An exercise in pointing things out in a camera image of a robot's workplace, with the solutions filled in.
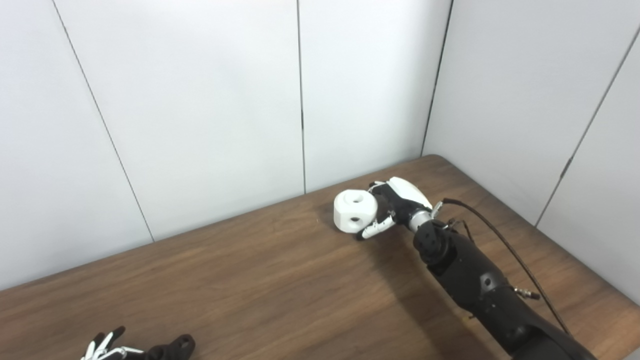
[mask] black cable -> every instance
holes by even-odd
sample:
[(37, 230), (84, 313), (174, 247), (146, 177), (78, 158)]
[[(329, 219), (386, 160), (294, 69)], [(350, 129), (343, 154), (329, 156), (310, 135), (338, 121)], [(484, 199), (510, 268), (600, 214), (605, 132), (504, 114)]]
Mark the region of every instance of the black cable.
[(542, 289), (542, 285), (540, 285), (540, 283), (538, 282), (536, 277), (533, 275), (533, 273), (531, 272), (529, 267), (524, 263), (522, 258), (518, 255), (516, 250), (511, 246), (511, 244), (507, 241), (507, 239), (505, 239), (504, 236), (502, 234), (500, 234), (500, 231), (498, 231), (498, 229), (496, 229), (495, 226), (493, 226), (493, 224), (491, 224), (491, 222), (489, 222), (489, 220), (487, 220), (476, 209), (472, 208), (471, 206), (465, 204), (464, 202), (462, 202), (460, 200), (445, 198), (445, 199), (442, 200), (442, 204), (458, 205), (458, 206), (462, 206), (463, 208), (471, 211), (475, 216), (480, 218), (480, 220), (482, 220), (489, 227), (489, 229), (491, 229), (498, 236), (498, 238), (500, 238), (500, 241), (502, 241), (504, 246), (506, 246), (507, 249), (509, 249), (509, 251), (511, 252), (513, 257), (520, 263), (520, 266), (522, 266), (524, 271), (527, 273), (527, 275), (529, 276), (529, 278), (533, 282), (533, 285), (535, 285), (535, 287), (540, 292), (540, 295), (542, 296), (542, 298), (545, 299), (545, 302), (547, 303), (547, 306), (551, 310), (551, 313), (553, 313), (554, 317), (556, 318), (556, 320), (558, 321), (558, 323), (560, 324), (560, 326), (562, 327), (564, 332), (566, 332), (569, 336), (573, 337), (573, 335), (569, 331), (569, 328), (566, 326), (566, 324), (564, 323), (564, 321), (560, 317), (560, 314), (556, 311), (556, 309), (554, 308), (553, 304), (551, 304), (551, 300), (549, 300), (549, 297), (547, 296), (545, 291)]

